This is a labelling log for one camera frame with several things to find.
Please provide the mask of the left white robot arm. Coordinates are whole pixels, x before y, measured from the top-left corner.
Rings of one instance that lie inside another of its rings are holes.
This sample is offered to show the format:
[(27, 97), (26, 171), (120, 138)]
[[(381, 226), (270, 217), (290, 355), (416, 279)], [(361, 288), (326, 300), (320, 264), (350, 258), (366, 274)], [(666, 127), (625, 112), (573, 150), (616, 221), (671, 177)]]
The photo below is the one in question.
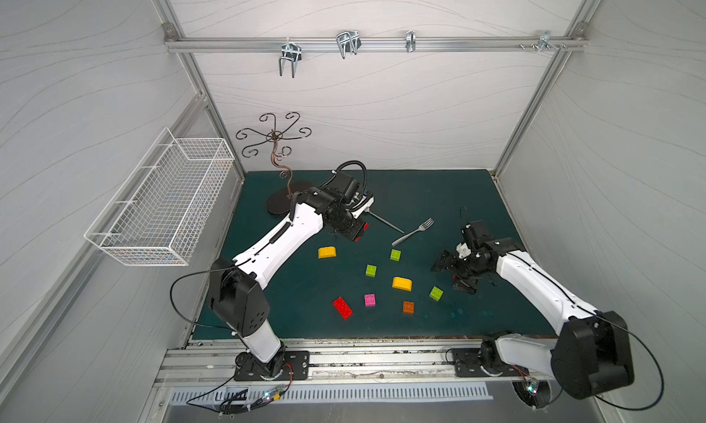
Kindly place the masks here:
[(281, 369), (285, 345), (268, 321), (270, 305), (264, 290), (297, 249), (324, 227), (351, 241), (360, 240), (368, 228), (360, 215), (373, 202), (366, 181), (335, 171), (325, 185), (294, 193), (282, 220), (229, 266), (213, 264), (208, 305), (244, 342), (267, 377)]

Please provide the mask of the small red brick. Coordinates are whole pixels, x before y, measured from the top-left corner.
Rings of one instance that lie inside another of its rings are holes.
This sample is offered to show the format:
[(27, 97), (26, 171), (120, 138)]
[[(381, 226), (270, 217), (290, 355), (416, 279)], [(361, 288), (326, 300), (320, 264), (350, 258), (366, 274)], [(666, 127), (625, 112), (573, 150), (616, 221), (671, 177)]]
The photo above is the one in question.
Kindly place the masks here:
[(361, 227), (360, 230), (358, 231), (358, 233), (357, 233), (357, 235), (356, 235), (356, 237), (355, 237), (355, 239), (354, 239), (354, 242), (360, 241), (360, 239), (362, 238), (362, 236), (364, 235), (364, 233), (365, 233), (365, 231), (368, 229), (368, 227), (369, 227), (369, 224), (368, 224), (368, 223), (363, 223), (363, 224), (362, 224), (362, 227)]

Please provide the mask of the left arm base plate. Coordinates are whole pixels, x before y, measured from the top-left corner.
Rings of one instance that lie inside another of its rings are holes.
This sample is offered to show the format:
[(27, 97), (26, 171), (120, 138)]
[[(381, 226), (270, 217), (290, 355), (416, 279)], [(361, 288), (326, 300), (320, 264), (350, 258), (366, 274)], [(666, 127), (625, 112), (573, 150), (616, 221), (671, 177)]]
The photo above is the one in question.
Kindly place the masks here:
[(250, 352), (241, 352), (235, 358), (237, 382), (306, 380), (309, 376), (309, 351), (281, 349), (270, 362), (261, 362)]

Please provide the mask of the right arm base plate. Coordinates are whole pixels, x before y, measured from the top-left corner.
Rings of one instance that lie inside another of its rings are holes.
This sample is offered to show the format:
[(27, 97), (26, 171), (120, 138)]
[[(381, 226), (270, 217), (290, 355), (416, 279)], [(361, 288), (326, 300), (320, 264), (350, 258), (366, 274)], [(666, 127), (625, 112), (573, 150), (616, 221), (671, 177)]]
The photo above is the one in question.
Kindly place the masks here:
[(525, 368), (502, 362), (496, 351), (485, 344), (478, 349), (448, 349), (445, 358), (458, 378), (502, 376), (524, 378), (529, 374)]

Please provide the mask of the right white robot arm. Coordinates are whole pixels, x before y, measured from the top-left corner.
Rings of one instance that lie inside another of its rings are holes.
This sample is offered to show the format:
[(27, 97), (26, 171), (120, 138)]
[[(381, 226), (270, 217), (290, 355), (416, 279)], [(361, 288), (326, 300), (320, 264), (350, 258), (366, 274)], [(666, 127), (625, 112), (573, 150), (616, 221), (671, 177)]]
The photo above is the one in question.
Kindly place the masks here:
[(461, 229), (463, 242), (441, 252), (431, 269), (447, 271), (454, 289), (475, 294), (480, 277), (494, 273), (514, 286), (545, 318), (557, 338), (544, 343), (518, 333), (483, 341), (477, 365), (498, 377), (510, 366), (545, 374), (575, 399), (595, 397), (634, 383), (625, 320), (603, 312), (550, 276), (512, 238), (494, 238), (481, 221)]

